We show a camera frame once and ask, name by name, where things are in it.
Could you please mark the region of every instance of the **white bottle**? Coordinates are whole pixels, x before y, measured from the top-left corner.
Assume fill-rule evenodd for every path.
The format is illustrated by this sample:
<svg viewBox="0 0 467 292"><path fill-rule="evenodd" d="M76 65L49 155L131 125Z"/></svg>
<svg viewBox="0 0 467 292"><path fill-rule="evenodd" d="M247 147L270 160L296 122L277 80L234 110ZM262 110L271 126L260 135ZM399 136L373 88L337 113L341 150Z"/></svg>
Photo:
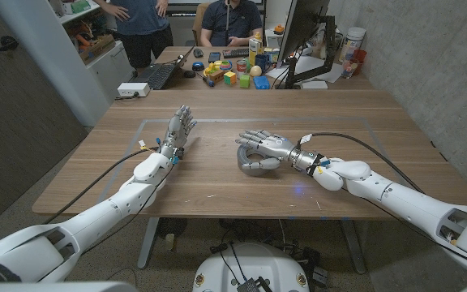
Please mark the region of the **white bottle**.
<svg viewBox="0 0 467 292"><path fill-rule="evenodd" d="M351 59L353 57L354 51L362 45L365 32L366 30L363 28L349 28L344 44L341 47L340 62L343 62L346 58Z"/></svg>
<svg viewBox="0 0 467 292"><path fill-rule="evenodd" d="M263 39L258 32L254 38L250 39L248 47L250 48L248 56L250 66L255 66L255 56L263 53Z"/></svg>

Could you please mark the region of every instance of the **man's hand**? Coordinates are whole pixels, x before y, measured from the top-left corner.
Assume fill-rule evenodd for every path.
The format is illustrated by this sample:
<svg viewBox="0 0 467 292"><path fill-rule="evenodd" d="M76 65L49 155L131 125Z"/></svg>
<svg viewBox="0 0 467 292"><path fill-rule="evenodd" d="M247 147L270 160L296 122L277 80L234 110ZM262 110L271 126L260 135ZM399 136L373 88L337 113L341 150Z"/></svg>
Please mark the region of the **man's hand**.
<svg viewBox="0 0 467 292"><path fill-rule="evenodd" d="M104 9L105 12L111 14L112 16L118 18L118 20L124 21L130 18L129 15L126 13L128 11L126 8L109 3L104 3L101 4L102 9Z"/></svg>
<svg viewBox="0 0 467 292"><path fill-rule="evenodd" d="M230 40L230 43L228 44L228 46L243 46L243 45L248 45L246 43L246 39L244 38L239 38L239 37L236 37L236 36L231 36L229 37L229 40Z"/></svg>
<svg viewBox="0 0 467 292"><path fill-rule="evenodd" d="M156 4L156 9L158 10L158 16L165 17L167 12L167 6L169 5L169 0L158 0Z"/></svg>

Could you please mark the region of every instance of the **chair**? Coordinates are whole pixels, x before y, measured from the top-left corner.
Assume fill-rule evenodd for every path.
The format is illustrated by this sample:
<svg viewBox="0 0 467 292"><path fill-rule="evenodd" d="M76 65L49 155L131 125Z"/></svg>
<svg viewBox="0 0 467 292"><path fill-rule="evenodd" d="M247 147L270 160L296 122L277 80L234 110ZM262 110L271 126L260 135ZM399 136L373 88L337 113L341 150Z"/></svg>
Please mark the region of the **chair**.
<svg viewBox="0 0 467 292"><path fill-rule="evenodd" d="M202 46L201 44L201 23L203 22L204 12L207 10L209 2L201 3L198 5L197 9L195 10L195 19L194 19L194 26L192 26L192 32L194 33L194 41L197 46Z"/></svg>

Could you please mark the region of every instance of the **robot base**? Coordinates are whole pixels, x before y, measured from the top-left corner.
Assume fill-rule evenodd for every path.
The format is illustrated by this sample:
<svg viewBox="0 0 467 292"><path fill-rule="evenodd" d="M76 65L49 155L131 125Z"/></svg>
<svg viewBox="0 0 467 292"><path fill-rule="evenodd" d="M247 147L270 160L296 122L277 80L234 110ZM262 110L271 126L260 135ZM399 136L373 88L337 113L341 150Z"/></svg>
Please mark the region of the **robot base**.
<svg viewBox="0 0 467 292"><path fill-rule="evenodd" d="M250 278L256 280L259 277L269 280L269 287L272 291L309 291L304 270L282 250L264 243L235 243L233 248L248 280ZM244 283L232 248L229 247L222 254L235 277ZM199 266L192 291L236 292L237 288L232 272L221 258L221 254L217 252Z"/></svg>

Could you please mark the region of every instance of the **gray wall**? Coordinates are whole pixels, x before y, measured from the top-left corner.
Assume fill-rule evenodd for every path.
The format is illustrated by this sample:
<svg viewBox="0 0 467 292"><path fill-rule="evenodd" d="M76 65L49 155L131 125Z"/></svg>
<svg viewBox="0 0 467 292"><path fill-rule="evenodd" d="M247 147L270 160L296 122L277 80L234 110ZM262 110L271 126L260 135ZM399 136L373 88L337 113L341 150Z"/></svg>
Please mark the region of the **gray wall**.
<svg viewBox="0 0 467 292"><path fill-rule="evenodd" d="M467 181L467 1L331 0L367 30L363 72L389 91Z"/></svg>

